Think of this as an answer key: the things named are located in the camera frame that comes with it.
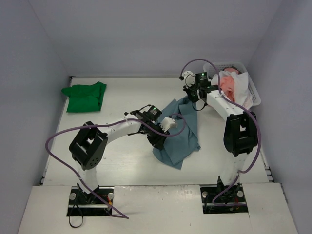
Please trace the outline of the white laundry basket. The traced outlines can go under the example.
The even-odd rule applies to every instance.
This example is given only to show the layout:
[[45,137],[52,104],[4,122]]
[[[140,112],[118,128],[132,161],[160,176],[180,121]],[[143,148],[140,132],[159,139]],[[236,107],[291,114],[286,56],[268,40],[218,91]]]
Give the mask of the white laundry basket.
[[[226,68],[234,67],[234,69],[236,69],[237,71],[239,71],[241,73],[247,72],[246,67],[241,62],[231,62],[231,61],[214,62],[214,65],[216,66],[218,71],[223,71]],[[209,63],[205,63],[203,65],[203,71],[207,72],[208,76],[210,76],[210,77],[213,77],[213,75],[216,73],[216,70]],[[248,89],[252,95],[253,106],[258,106],[261,103],[261,98],[258,94],[258,91],[256,90],[256,87],[255,87],[250,75],[248,75],[248,79],[249,79]]]

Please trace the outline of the grey-blue t shirt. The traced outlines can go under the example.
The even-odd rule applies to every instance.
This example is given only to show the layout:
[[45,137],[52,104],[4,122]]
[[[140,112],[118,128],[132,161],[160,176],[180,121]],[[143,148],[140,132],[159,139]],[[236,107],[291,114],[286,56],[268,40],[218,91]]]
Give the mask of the grey-blue t shirt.
[[192,102],[188,97],[183,97],[179,100],[173,99],[163,110],[158,121],[161,122],[165,117],[170,117],[172,114],[179,113],[184,118],[173,116],[176,120],[177,127],[169,130],[169,133],[176,134],[181,129],[183,132],[177,136],[166,138],[163,149],[154,148],[153,154],[160,162],[180,170],[183,160],[192,152],[199,151],[200,145],[198,142],[198,127],[197,127],[197,112],[193,109]]

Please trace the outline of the green t shirt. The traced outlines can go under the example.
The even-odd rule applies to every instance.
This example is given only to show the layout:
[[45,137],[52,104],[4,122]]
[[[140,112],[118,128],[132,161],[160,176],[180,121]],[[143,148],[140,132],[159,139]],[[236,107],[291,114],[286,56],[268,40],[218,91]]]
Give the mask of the green t shirt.
[[92,85],[73,85],[61,92],[69,98],[68,113],[91,113],[101,111],[107,85],[97,82]]

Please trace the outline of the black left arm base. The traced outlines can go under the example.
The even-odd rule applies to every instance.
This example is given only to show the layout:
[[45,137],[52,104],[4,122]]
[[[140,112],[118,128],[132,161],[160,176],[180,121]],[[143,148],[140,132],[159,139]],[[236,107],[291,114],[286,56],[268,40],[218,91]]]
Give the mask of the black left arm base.
[[111,214],[112,209],[93,194],[86,195],[78,187],[71,188],[66,216],[102,217]]

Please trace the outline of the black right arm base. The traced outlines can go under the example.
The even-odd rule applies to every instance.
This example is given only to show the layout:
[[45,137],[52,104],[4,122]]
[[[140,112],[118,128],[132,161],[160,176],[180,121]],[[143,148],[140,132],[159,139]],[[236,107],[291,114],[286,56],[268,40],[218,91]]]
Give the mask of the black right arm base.
[[213,199],[224,189],[225,187],[221,183],[217,186],[200,185],[203,213],[205,215],[248,213],[247,202],[241,184],[231,187],[213,203]]

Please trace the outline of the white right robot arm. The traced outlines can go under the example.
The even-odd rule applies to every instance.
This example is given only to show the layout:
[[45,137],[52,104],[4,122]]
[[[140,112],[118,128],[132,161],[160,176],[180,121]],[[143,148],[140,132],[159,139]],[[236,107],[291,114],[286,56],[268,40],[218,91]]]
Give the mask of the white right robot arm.
[[243,171],[245,160],[258,144],[257,128],[254,123],[254,113],[250,117],[243,109],[230,103],[225,94],[219,91],[218,85],[211,85],[206,72],[194,74],[183,72],[180,76],[185,81],[183,90],[192,103],[204,101],[204,106],[214,108],[225,120],[223,142],[226,150],[232,154],[227,159],[224,169],[219,176],[222,185],[216,188],[216,196],[222,201],[233,196],[231,184],[239,183],[237,176]]

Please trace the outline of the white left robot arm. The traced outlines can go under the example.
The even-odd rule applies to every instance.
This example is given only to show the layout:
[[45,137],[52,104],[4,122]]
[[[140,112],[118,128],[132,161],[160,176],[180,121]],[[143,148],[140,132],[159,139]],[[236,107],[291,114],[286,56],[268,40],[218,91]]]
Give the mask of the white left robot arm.
[[78,187],[81,190],[79,197],[85,204],[90,205],[97,200],[96,189],[99,185],[96,166],[102,160],[107,144],[123,136],[144,134],[153,147],[163,149],[167,137],[157,132],[168,135],[169,129],[176,124],[176,121],[165,117],[160,123],[156,123],[160,115],[161,111],[151,106],[147,111],[134,110],[125,113],[125,118],[121,120],[121,123],[102,131],[98,128],[91,128],[93,123],[90,121],[84,124],[87,128],[77,133],[69,146],[69,151],[77,164],[78,174],[83,180],[78,183]]

